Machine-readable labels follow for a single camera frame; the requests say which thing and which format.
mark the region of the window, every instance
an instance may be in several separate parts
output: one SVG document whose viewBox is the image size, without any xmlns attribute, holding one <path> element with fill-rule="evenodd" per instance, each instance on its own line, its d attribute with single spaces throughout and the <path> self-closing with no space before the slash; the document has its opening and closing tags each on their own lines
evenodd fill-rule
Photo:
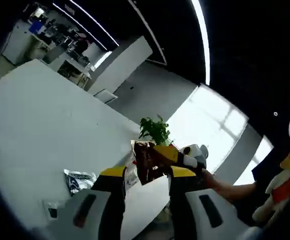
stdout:
<svg viewBox="0 0 290 240">
<path fill-rule="evenodd" d="M 259 144 L 259 147 L 254 157 L 234 185 L 252 184 L 255 181 L 253 173 L 251 172 L 252 169 L 254 169 L 259 163 L 261 163 L 273 148 L 274 147 L 271 142 L 266 136 L 264 136 Z"/>
<path fill-rule="evenodd" d="M 222 96 L 202 85 L 167 121 L 170 140 L 178 148 L 204 144 L 207 170 L 213 173 L 230 153 L 247 124 L 247 117 Z"/>
</svg>

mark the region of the potted plant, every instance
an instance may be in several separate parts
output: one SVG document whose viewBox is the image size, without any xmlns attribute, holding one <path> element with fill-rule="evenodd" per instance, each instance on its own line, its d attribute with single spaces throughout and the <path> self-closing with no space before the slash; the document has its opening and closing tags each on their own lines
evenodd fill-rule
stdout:
<svg viewBox="0 0 290 240">
<path fill-rule="evenodd" d="M 157 145 L 166 145 L 166 140 L 170 134 L 167 130 L 168 124 L 164 123 L 162 117 L 158 115 L 158 122 L 154 122 L 150 117 L 142 118 L 140 121 L 139 138 L 150 136 Z"/>
</svg>

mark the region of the plush doll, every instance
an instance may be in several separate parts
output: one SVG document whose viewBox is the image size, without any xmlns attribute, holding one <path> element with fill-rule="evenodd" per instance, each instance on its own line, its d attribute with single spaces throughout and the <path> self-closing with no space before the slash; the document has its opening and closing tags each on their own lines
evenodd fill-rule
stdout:
<svg viewBox="0 0 290 240">
<path fill-rule="evenodd" d="M 290 153 L 280 163 L 280 167 L 283 171 L 276 175 L 267 187 L 266 193 L 270 194 L 269 198 L 253 214 L 253 219 L 258 224 L 268 221 L 267 226 L 270 225 L 284 208 L 290 197 Z"/>
</svg>

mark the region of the black ceiling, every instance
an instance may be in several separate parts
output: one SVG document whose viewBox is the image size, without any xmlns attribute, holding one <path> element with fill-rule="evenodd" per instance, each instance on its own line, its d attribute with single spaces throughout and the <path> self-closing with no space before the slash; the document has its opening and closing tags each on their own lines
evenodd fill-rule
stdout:
<svg viewBox="0 0 290 240">
<path fill-rule="evenodd" d="M 144 35 L 150 60 L 164 62 L 151 35 L 128 0 L 74 0 L 121 43 Z M 109 50 L 116 44 L 69 0 L 75 18 Z M 191 0 L 133 1 L 153 31 L 167 65 L 161 67 L 196 83 L 205 82 L 201 32 Z M 211 62 L 210 87 L 239 107 L 250 124 L 275 145 L 288 138 L 290 120 L 290 2 L 200 0 Z"/>
</svg>

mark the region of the white desk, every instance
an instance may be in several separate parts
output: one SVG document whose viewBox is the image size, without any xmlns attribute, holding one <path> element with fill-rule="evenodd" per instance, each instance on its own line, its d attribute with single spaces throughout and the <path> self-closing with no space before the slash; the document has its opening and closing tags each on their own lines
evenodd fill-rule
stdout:
<svg viewBox="0 0 290 240">
<path fill-rule="evenodd" d="M 63 169 L 95 172 L 130 151 L 139 126 L 38 60 L 0 80 L 0 191 L 27 228 L 44 226 L 42 200 L 68 199 Z M 169 199 L 166 178 L 126 197 L 122 239 L 135 237 Z"/>
</svg>

